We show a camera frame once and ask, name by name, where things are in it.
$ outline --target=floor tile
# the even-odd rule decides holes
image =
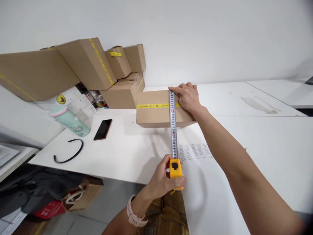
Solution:
[[[101,189],[88,209],[80,215],[108,224],[126,205],[133,194],[144,185],[121,180],[104,179]]]
[[[77,216],[67,235],[101,235],[107,224]]]
[[[53,217],[43,235],[67,235],[77,215],[61,214]]]

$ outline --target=measuring tape blade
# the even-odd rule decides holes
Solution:
[[[176,113],[175,113],[175,93],[169,90],[170,94],[170,124],[172,136],[172,158],[178,159],[177,134],[176,134]]]

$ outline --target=smartphone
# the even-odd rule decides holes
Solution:
[[[112,119],[103,120],[100,124],[97,134],[94,137],[94,140],[105,139],[108,135],[108,131],[110,129],[111,123],[112,123]]]

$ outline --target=mint green bottle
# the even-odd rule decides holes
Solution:
[[[59,106],[51,110],[49,112],[49,116],[53,117],[59,123],[66,126],[68,129],[70,129],[72,132],[80,137],[88,135],[90,132],[90,128],[78,117],[76,117],[75,114],[73,114],[66,105]]]

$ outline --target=pink watch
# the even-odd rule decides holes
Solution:
[[[134,225],[135,227],[143,227],[143,226],[145,226],[148,223],[148,221],[147,220],[146,221],[142,221],[144,217],[143,218],[138,218],[138,216],[136,216],[133,213],[133,211],[131,209],[131,206],[130,206],[131,200],[135,196],[136,195],[131,196],[129,201],[128,201],[128,203],[127,203],[127,209],[126,210],[127,210],[127,215],[128,215],[128,222],[131,223],[132,225]]]

